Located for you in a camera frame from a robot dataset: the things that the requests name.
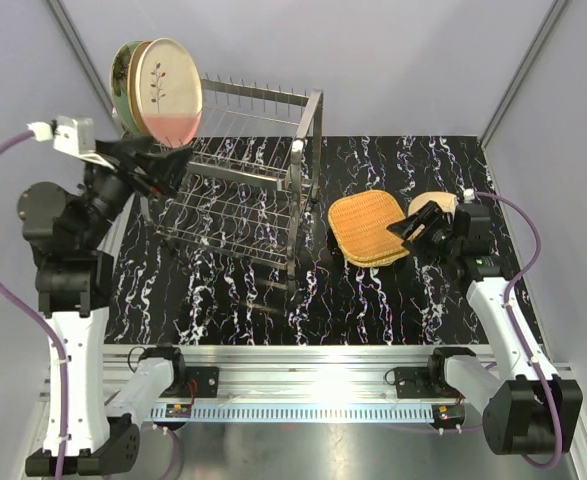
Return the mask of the wooden plate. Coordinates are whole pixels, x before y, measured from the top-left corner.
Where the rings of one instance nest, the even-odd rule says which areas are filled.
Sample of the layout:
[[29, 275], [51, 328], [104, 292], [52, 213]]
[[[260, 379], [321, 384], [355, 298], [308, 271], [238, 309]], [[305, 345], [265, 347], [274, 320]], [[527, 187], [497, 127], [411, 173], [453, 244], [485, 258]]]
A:
[[333, 202], [328, 222], [343, 256], [373, 260], [408, 249], [386, 227], [405, 218], [397, 200], [382, 190], [368, 190]]

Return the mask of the cream and pink plate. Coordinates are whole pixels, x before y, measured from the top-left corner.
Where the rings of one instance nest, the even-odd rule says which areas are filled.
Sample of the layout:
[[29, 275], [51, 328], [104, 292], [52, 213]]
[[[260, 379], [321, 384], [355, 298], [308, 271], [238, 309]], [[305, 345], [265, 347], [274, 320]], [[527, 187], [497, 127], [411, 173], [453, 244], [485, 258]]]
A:
[[149, 134], [168, 148], [180, 148], [197, 133], [203, 93], [197, 66], [179, 42], [152, 41], [135, 72], [136, 104]]

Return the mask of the mint green flower plate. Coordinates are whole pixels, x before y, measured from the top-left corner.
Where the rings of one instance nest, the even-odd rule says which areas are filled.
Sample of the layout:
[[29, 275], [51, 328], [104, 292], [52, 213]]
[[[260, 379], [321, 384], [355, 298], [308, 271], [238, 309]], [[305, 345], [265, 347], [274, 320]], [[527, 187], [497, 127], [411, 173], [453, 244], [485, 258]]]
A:
[[140, 129], [135, 123], [128, 96], [128, 74], [134, 50], [141, 41], [132, 41], [123, 45], [116, 53], [110, 70], [110, 91], [115, 112], [125, 130], [132, 135], [139, 135]]

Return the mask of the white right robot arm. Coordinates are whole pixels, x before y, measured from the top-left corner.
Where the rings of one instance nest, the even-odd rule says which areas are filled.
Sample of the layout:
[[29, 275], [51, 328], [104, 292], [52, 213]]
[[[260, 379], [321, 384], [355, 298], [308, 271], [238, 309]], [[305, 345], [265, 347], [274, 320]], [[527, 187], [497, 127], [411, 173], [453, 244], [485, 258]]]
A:
[[572, 445], [583, 402], [574, 380], [564, 379], [542, 352], [493, 254], [487, 207], [463, 203], [444, 211], [430, 200], [388, 226], [413, 254], [443, 260], [480, 320], [497, 367], [491, 373], [467, 347], [434, 349], [426, 385], [438, 397], [457, 391], [482, 415], [482, 430], [497, 455], [554, 465]]

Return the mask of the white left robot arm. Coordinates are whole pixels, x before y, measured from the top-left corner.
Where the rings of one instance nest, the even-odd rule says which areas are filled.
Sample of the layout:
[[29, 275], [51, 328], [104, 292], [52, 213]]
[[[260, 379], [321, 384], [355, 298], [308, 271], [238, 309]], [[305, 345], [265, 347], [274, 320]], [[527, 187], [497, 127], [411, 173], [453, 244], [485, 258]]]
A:
[[141, 425], [163, 395], [188, 385], [180, 350], [145, 350], [133, 376], [111, 401], [103, 392], [103, 346], [114, 258], [100, 249], [134, 194], [173, 192], [161, 164], [187, 163], [190, 147], [162, 151], [148, 137], [99, 141], [108, 166], [87, 164], [83, 190], [52, 182], [29, 187], [17, 205], [33, 253], [39, 318], [51, 334], [49, 420], [40, 449], [25, 461], [29, 477], [109, 476], [132, 469]]

